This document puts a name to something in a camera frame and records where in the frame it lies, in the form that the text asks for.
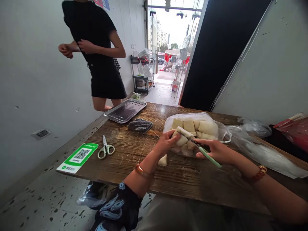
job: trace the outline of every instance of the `qr code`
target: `qr code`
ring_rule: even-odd
[[[81,149],[75,156],[74,159],[84,159],[90,150]]]
[[[72,168],[72,167],[66,167],[66,170],[69,170],[69,171],[74,171],[75,168]]]

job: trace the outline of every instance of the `sky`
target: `sky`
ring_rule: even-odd
[[[171,6],[174,7],[186,7],[193,8],[195,0],[171,0]],[[204,0],[199,3],[200,9],[202,9]],[[149,0],[149,5],[165,5],[165,0]],[[186,36],[187,26],[192,22],[192,15],[194,11],[180,11],[170,9],[169,12],[165,9],[154,8],[156,11],[156,20],[160,21],[162,30],[165,33],[170,34],[169,45],[171,43],[177,43],[179,46],[182,45]],[[177,13],[183,13],[184,16],[177,16]]]

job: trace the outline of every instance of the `black t-shirt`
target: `black t-shirt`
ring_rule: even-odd
[[[62,2],[64,22],[70,28],[76,42],[88,40],[100,47],[111,48],[110,32],[116,30],[109,15],[92,2]],[[100,54],[87,55],[82,52],[89,64],[106,66],[113,64],[113,58]]]

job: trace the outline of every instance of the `white wall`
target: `white wall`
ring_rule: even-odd
[[[0,2],[0,194],[102,115],[93,109],[83,56],[71,60],[57,50],[72,41],[61,2]],[[145,46],[142,4],[110,1],[109,15],[127,54],[119,63],[128,94],[133,91],[130,44]],[[40,141],[31,137],[43,128],[51,135]]]
[[[213,112],[276,124],[308,113],[308,3],[278,0]]]

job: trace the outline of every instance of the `parked car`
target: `parked car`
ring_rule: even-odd
[[[164,64],[164,61],[165,61],[164,59],[158,57],[158,64],[159,65]]]

